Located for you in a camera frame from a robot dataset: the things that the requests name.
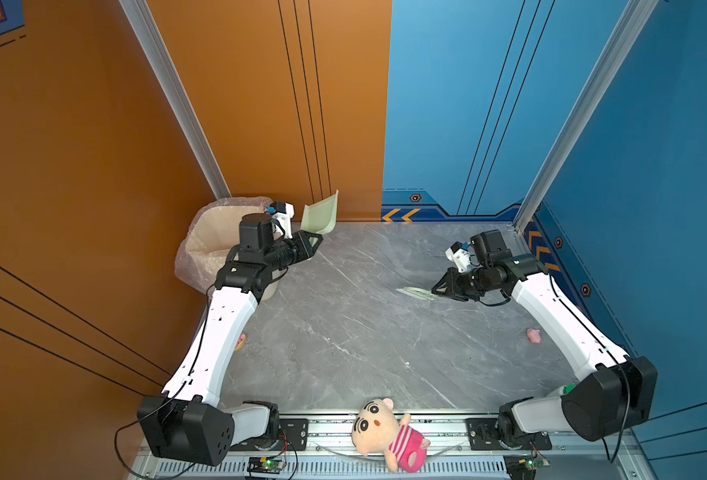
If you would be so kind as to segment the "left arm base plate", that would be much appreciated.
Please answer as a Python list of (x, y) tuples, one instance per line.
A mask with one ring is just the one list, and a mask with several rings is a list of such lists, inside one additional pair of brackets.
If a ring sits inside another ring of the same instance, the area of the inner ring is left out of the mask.
[(307, 418), (281, 418), (277, 436), (250, 438), (235, 444), (232, 451), (238, 452), (279, 452), (288, 440), (297, 452), (305, 451), (309, 436), (309, 420)]

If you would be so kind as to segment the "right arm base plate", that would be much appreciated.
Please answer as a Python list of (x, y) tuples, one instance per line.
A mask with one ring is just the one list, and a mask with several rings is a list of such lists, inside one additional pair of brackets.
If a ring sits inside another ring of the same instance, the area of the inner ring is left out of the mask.
[(473, 451), (481, 450), (511, 450), (523, 451), (553, 449), (551, 438), (547, 432), (537, 433), (503, 433), (499, 420), (491, 417), (471, 417), (465, 420), (467, 437)]

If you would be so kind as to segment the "green dustpan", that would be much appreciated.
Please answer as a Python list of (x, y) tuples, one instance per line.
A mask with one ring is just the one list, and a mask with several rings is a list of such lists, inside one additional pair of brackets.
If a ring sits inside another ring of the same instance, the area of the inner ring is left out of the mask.
[(338, 196), (339, 191), (336, 190), (331, 196), (319, 202), (305, 205), (300, 229), (319, 235), (333, 232), (337, 220)]

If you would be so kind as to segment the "pink scrap near wall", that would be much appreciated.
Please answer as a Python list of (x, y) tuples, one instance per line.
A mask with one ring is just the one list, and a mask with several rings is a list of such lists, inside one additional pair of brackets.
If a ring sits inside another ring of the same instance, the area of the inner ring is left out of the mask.
[(541, 344), (541, 332), (538, 329), (527, 330), (527, 339), (531, 344)]

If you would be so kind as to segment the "green circuit board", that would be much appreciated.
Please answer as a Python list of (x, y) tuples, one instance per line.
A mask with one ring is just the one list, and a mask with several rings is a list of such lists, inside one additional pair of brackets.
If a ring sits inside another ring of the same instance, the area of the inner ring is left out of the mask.
[(544, 457), (505, 457), (505, 469), (511, 480), (535, 480), (537, 471), (549, 468), (551, 462)]
[(287, 462), (273, 457), (251, 457), (245, 469), (247, 479), (278, 479), (285, 473), (289, 473)]

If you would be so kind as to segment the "aluminium front rail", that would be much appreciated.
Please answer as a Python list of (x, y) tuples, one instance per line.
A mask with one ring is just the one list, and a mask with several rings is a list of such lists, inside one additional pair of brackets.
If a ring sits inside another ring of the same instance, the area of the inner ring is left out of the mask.
[(501, 437), (469, 412), (398, 414), (380, 401), (352, 415), (284, 416), (275, 434), (229, 447), (213, 464), (143, 449), (131, 479), (653, 479), (630, 434), (591, 443), (569, 432)]

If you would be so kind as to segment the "white bottle green cap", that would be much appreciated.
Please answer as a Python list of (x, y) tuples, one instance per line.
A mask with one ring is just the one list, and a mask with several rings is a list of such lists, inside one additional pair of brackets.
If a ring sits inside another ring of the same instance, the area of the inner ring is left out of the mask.
[(575, 389), (575, 387), (577, 387), (575, 384), (563, 386), (563, 388), (561, 388), (561, 396), (565, 396), (565, 395), (571, 393), (571, 391), (573, 391), (573, 389)]

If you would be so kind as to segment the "plush doll pink shirt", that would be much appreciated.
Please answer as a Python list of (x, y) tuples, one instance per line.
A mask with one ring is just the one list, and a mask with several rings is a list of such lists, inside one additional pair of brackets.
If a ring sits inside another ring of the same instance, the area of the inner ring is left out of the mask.
[(391, 473), (417, 473), (427, 462), (431, 442), (411, 427), (411, 416), (397, 418), (391, 398), (373, 399), (355, 416), (351, 442), (362, 456), (381, 454)]

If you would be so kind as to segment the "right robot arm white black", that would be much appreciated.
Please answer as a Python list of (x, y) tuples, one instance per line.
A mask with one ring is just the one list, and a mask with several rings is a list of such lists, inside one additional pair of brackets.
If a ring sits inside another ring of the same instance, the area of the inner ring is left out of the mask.
[(649, 421), (657, 368), (645, 357), (631, 357), (605, 336), (533, 254), (513, 254), (503, 234), (491, 230), (467, 243), (453, 243), (445, 256), (453, 265), (433, 286), (433, 294), (481, 302), (497, 292), (503, 302), (519, 304), (555, 342), (577, 380), (571, 390), (501, 406), (501, 444), (509, 449), (531, 446), (535, 436), (551, 431), (571, 431), (597, 441)]

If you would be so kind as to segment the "green hand brush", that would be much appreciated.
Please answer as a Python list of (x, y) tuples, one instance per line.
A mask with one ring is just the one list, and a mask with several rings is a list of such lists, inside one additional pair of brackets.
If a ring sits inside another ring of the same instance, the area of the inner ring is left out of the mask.
[(399, 288), (399, 293), (405, 294), (411, 298), (433, 301), (439, 299), (438, 295), (431, 293), (429, 290), (417, 288), (417, 287), (403, 287)]

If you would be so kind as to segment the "pink toy donut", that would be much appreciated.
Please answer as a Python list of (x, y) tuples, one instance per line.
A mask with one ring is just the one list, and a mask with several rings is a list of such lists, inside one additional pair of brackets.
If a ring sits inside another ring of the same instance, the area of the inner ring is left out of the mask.
[(234, 350), (235, 350), (235, 351), (241, 350), (241, 349), (243, 348), (244, 344), (245, 344), (245, 341), (246, 341), (246, 335), (245, 335), (244, 333), (241, 333), (241, 334), (239, 335), (239, 338), (238, 338), (238, 340), (237, 340), (237, 344), (236, 344)]

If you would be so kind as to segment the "left green circuit board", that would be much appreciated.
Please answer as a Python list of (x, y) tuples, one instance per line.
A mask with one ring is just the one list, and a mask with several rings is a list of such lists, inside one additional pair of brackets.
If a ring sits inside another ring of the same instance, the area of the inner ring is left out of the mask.
[(287, 462), (273, 457), (251, 457), (245, 469), (247, 479), (278, 479), (285, 473), (289, 473)]

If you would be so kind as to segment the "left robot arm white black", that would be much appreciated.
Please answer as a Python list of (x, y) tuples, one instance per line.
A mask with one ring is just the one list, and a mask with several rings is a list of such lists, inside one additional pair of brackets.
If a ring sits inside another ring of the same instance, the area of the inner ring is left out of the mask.
[(239, 223), (239, 242), (228, 252), (213, 284), (195, 338), (161, 394), (137, 409), (150, 452), (157, 458), (217, 466), (246, 440), (277, 439), (275, 404), (220, 404), (224, 376), (248, 320), (265, 293), (290, 266), (313, 258), (323, 234), (293, 231), (279, 211), (251, 213)]

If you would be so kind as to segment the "right green circuit board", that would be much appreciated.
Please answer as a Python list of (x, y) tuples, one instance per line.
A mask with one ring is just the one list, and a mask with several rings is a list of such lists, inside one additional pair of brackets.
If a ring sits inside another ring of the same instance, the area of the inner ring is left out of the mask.
[(505, 457), (505, 469), (511, 480), (535, 480), (537, 471), (549, 468), (551, 462), (544, 457)]

